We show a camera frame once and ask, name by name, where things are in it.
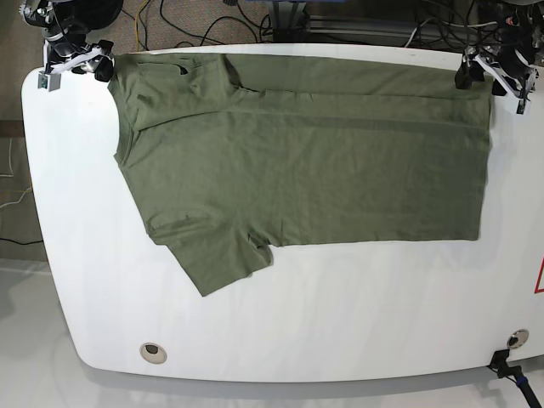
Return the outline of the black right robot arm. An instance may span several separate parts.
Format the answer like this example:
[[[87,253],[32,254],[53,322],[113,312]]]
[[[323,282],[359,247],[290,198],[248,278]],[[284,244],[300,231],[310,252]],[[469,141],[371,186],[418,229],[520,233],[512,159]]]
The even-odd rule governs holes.
[[[113,42],[87,42],[87,35],[111,25],[122,11],[122,0],[24,1],[20,15],[29,26],[41,29],[44,39],[43,70],[37,87],[49,92],[60,88],[61,74],[91,73],[108,82],[114,72]]]

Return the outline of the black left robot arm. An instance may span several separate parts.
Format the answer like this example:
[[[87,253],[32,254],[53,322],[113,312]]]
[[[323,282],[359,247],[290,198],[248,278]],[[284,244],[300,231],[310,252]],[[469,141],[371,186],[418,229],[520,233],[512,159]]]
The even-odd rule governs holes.
[[[469,90],[490,76],[493,94],[514,98],[518,112],[523,112],[535,91],[537,66],[543,63],[543,2],[475,4],[476,16],[462,21],[467,46],[455,76],[456,88]]]

